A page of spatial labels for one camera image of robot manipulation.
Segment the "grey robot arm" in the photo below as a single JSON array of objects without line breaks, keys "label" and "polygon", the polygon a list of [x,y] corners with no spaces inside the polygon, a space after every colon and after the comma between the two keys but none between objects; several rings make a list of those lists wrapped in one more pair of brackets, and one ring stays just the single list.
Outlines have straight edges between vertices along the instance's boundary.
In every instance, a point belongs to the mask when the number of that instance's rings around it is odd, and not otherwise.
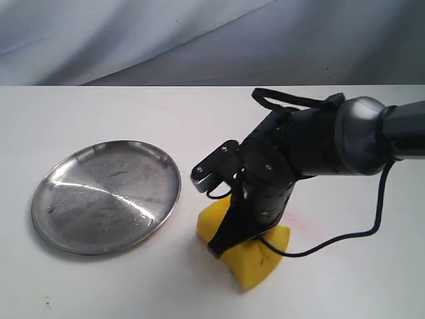
[{"label": "grey robot arm", "polygon": [[297,182],[320,175],[380,175],[373,226],[339,235],[375,234],[386,179],[395,162],[424,157],[424,103],[385,106],[370,97],[330,96],[318,108],[271,112],[239,145],[230,207],[208,243],[221,257],[249,239],[265,241],[281,220]]}]

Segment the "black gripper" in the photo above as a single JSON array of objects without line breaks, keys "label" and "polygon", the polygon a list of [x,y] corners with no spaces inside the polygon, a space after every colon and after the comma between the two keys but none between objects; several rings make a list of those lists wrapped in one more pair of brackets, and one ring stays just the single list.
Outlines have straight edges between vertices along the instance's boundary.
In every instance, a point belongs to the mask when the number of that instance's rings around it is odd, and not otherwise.
[{"label": "black gripper", "polygon": [[252,229],[254,238],[282,237],[279,221],[295,184],[318,175],[337,175],[342,161],[335,146],[335,118],[322,110],[271,112],[239,145],[234,159],[230,220]]}]

